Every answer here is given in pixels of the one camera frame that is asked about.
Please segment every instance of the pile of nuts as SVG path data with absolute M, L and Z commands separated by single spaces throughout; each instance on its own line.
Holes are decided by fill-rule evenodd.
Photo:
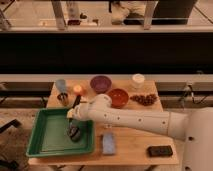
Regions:
M 148 94 L 148 95 L 133 95 L 130 97 L 131 100 L 138 102 L 144 106 L 150 106 L 157 101 L 156 94 Z

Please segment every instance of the purple bowl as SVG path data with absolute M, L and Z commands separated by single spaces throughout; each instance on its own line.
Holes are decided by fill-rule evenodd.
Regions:
M 111 80 L 103 75 L 96 76 L 90 81 L 91 88 L 97 93 L 106 93 L 112 85 Z

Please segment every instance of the floor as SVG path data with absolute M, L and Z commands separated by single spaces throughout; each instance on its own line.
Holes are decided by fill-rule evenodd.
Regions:
M 167 108 L 165 110 L 178 111 L 181 113 L 192 113 L 195 109 L 175 109 L 175 108 Z M 20 164 L 21 171 L 49 171 L 51 170 L 48 167 L 40 167 L 40 166 L 31 166 L 29 167 L 27 164 L 28 158 L 25 156 L 26 147 L 28 144 L 29 136 L 31 134 L 31 129 L 33 125 L 33 121 L 38 109 L 22 109 L 22 108 L 1 108 L 0 109 L 0 125 L 7 123 L 8 121 L 18 118 L 18 120 L 22 123 L 21 128 L 9 128 L 6 132 L 0 134 L 0 158 L 6 157 L 9 161 L 16 160 Z M 175 140 L 175 145 L 177 148 L 177 152 L 181 161 L 183 155 L 183 147 L 184 143 L 178 140 Z M 64 171 L 75 171 L 79 166 L 67 166 Z M 146 167 L 143 166 L 87 166 L 83 170 L 84 171 L 142 171 Z M 165 165 L 159 166 L 154 171 L 180 171 L 180 165 Z
M 111 14 L 108 2 L 78 2 L 80 13 L 88 16 L 89 20 L 98 19 L 101 26 L 111 26 Z M 68 18 L 65 1 L 62 1 L 65 19 Z M 188 25 L 207 26 L 213 24 L 213 1 L 198 0 L 189 18 Z M 54 12 L 50 1 L 15 1 L 5 12 L 6 17 L 14 26 L 45 27 L 56 26 Z

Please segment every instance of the wooden table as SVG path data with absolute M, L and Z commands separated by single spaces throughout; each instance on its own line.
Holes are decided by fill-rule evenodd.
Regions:
M 90 80 L 67 80 L 67 90 L 69 92 L 69 100 L 72 104 L 75 96 L 72 87 L 76 84 L 84 86 L 87 90 L 86 99 L 91 99 L 96 94 L 89 86 Z M 154 81 L 145 81 L 140 90 L 133 90 L 129 80 L 112 80 L 112 88 L 122 88 L 128 91 L 129 96 L 133 94 L 149 94 L 157 93 Z M 61 107 L 57 100 L 58 91 L 53 86 L 51 95 L 48 100 L 47 107 Z M 158 98 L 152 106 L 142 106 L 129 100 L 125 106 L 127 109 L 152 109 L 162 111 L 162 105 Z M 101 136 L 104 132 L 112 131 L 116 141 L 116 155 L 102 155 Z M 150 158 L 146 149 L 148 146 L 155 145 L 171 145 L 173 155 L 171 157 L 156 157 Z M 45 158 L 30 158 L 30 165 L 162 165 L 162 164 L 178 164 L 178 157 L 172 138 L 149 133 L 141 130 L 135 130 L 126 127 L 113 126 L 106 128 L 104 124 L 95 123 L 95 150 L 91 154 L 79 156 L 62 156 L 62 157 L 45 157 Z

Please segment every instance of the table leg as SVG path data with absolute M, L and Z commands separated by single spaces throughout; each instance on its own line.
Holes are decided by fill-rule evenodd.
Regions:
M 151 165 L 147 169 L 145 169 L 145 171 L 153 171 L 153 169 L 155 169 L 157 166 L 158 165 Z
M 53 171 L 62 171 L 61 169 L 66 167 L 66 165 L 60 165 L 60 166 L 57 166 L 57 165 L 49 165 L 49 167 L 53 170 Z
M 78 171 L 82 171 L 82 169 L 85 167 L 85 165 L 82 165 L 79 169 L 78 169 Z

